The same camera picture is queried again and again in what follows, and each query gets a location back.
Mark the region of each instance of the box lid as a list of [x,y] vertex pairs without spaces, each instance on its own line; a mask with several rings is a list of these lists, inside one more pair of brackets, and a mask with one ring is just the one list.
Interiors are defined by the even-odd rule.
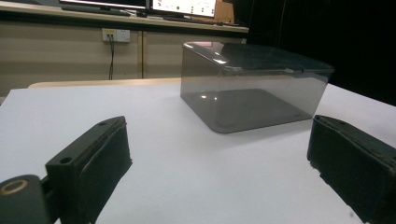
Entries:
[[221,69],[240,73],[260,71],[265,74],[302,74],[306,72],[332,73],[329,64],[267,46],[219,43],[187,42],[184,49],[191,50]]

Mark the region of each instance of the white table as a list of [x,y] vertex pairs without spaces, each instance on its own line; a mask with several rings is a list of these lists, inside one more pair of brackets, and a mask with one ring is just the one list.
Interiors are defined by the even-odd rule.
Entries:
[[[318,114],[396,147],[394,106],[329,85]],[[44,177],[60,150],[120,115],[134,164],[98,223],[361,223],[306,159],[312,120],[213,133],[178,83],[12,91],[0,106],[0,181]]]

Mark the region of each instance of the black plastic part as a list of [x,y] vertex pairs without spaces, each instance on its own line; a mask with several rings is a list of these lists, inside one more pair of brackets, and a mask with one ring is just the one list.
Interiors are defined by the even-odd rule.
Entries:
[[396,149],[338,119],[315,116],[307,158],[359,218],[396,223]]
[[96,124],[52,158],[46,168],[62,223],[94,223],[131,165],[124,117]]
[[0,184],[0,223],[51,223],[38,176],[21,175]]

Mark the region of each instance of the wooden desk edge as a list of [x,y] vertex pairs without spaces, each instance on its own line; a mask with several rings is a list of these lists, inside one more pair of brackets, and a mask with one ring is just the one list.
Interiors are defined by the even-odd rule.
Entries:
[[92,80],[92,81],[65,81],[65,82],[38,82],[28,89],[72,86],[107,86],[107,85],[153,85],[180,83],[180,77],[124,79],[124,80]]

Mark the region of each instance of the computer monitor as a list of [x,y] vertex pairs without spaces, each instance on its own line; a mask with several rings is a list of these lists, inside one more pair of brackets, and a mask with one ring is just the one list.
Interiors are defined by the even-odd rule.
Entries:
[[[148,5],[146,4],[147,1],[148,0],[59,0],[59,3],[67,4],[67,5],[84,6],[84,7],[98,7],[96,11],[92,9],[87,9],[85,10],[85,12],[103,13],[103,11],[110,12],[111,8],[145,11]],[[74,10],[72,7],[62,7],[62,9]]]
[[150,11],[214,18],[216,0],[149,0]]

